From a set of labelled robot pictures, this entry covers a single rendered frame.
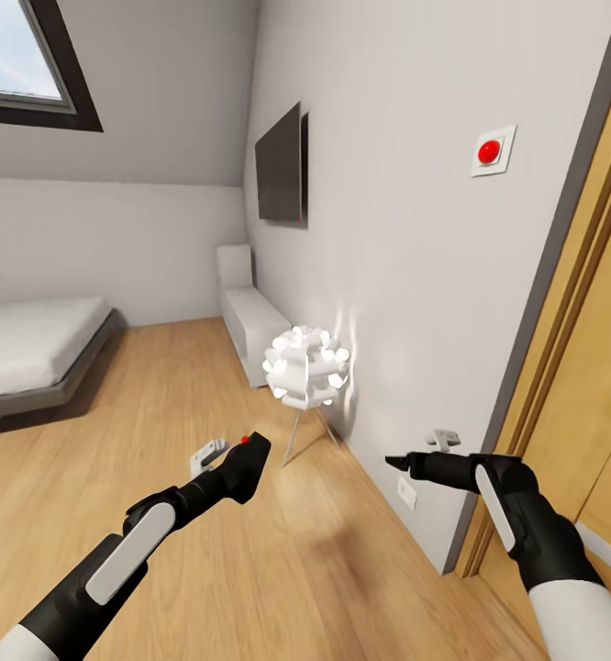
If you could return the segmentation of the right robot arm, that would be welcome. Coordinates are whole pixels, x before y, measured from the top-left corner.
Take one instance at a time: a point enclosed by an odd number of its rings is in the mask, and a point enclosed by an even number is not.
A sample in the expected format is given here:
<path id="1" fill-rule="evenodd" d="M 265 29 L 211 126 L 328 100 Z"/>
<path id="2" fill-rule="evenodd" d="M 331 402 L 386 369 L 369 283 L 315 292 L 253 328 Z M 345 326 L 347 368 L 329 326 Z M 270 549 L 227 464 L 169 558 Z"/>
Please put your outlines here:
<path id="1" fill-rule="evenodd" d="M 576 527 L 539 493 L 513 454 L 451 454 L 455 431 L 433 429 L 426 453 L 386 456 L 416 480 L 483 495 L 536 613 L 550 661 L 611 661 L 611 593 L 585 558 Z"/>

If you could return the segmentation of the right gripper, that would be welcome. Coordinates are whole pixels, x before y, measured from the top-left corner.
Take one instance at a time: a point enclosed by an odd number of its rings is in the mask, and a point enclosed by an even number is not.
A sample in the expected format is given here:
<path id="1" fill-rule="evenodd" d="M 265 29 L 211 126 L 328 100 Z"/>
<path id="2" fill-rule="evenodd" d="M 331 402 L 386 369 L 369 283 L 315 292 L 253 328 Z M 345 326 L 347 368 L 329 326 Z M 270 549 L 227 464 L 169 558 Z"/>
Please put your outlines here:
<path id="1" fill-rule="evenodd" d="M 443 452 L 410 452 L 407 456 L 386 456 L 385 460 L 387 464 L 401 471 L 408 471 L 410 467 L 410 476 L 416 480 L 431 480 L 458 489 L 452 481 L 450 471 L 450 465 L 456 457 L 460 455 Z"/>

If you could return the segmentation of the digital camera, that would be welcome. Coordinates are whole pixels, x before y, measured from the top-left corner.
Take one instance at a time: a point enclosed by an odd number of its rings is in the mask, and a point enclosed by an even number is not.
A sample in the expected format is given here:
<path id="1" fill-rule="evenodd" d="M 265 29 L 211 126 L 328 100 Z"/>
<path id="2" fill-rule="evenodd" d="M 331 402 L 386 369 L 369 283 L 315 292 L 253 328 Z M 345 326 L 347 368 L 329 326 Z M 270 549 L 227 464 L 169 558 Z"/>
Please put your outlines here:
<path id="1" fill-rule="evenodd" d="M 271 447 L 270 440 L 254 431 L 228 451 L 223 463 L 231 459 L 234 465 L 247 463 L 248 467 L 240 474 L 242 482 L 226 493 L 224 498 L 232 498 L 243 505 L 253 497 Z"/>

